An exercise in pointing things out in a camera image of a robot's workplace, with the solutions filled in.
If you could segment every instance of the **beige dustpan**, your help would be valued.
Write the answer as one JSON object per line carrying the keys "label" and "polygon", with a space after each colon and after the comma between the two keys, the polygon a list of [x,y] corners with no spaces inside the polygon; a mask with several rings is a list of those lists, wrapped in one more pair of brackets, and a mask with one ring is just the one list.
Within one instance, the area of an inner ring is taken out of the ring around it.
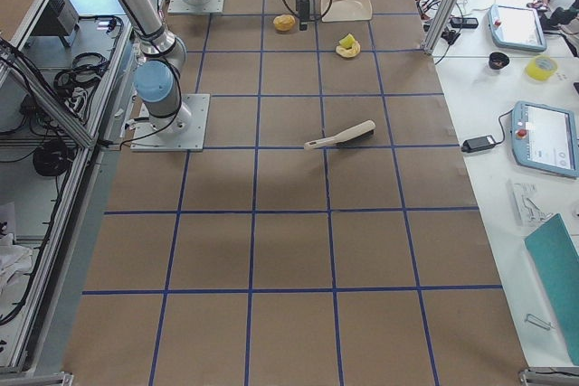
{"label": "beige dustpan", "polygon": [[[320,11],[325,13],[330,0],[322,0]],[[332,7],[322,18],[322,22],[355,22],[372,18],[370,0],[333,0]]]}

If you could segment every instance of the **green board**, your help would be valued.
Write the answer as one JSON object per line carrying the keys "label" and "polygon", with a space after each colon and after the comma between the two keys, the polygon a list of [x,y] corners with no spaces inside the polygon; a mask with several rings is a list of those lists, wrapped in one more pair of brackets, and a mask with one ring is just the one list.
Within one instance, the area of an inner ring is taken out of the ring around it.
{"label": "green board", "polygon": [[569,357],[579,364],[579,256],[556,214],[525,238],[543,287],[555,311]]}

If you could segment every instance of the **tiled floor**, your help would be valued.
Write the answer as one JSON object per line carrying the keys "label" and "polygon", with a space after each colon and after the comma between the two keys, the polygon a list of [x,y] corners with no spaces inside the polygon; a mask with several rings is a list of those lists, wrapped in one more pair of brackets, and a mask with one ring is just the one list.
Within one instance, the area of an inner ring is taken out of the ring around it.
{"label": "tiled floor", "polygon": [[[201,154],[123,150],[63,368],[80,386],[515,386],[514,327],[413,0],[278,34],[169,17]],[[363,51],[338,58],[352,32]],[[310,139],[373,119],[349,149]]]}

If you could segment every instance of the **metal plate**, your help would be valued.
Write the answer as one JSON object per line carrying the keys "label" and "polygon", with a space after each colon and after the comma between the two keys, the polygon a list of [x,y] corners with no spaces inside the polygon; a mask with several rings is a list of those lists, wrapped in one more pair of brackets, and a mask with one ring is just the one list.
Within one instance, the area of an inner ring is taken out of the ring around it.
{"label": "metal plate", "polygon": [[209,0],[206,4],[190,5],[184,0],[171,0],[168,12],[170,14],[220,14],[223,12],[225,0]]}
{"label": "metal plate", "polygon": [[[153,135],[131,143],[133,151],[165,152],[165,151],[202,151],[209,112],[209,94],[184,94],[183,104],[186,104],[193,115],[193,124],[177,136],[166,138]],[[148,110],[143,104],[140,117],[148,117]],[[135,137],[142,137],[153,133],[148,122],[137,124]]]}

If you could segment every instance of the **tablet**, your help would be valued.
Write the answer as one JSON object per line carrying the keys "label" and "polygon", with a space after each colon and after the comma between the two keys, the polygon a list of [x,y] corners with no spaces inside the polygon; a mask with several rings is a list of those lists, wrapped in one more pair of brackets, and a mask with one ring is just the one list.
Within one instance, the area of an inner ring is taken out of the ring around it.
{"label": "tablet", "polygon": [[544,52],[545,36],[536,10],[493,5],[489,9],[489,29],[498,47]]}
{"label": "tablet", "polygon": [[517,163],[553,174],[579,176],[574,113],[519,101],[512,113],[512,146]]}

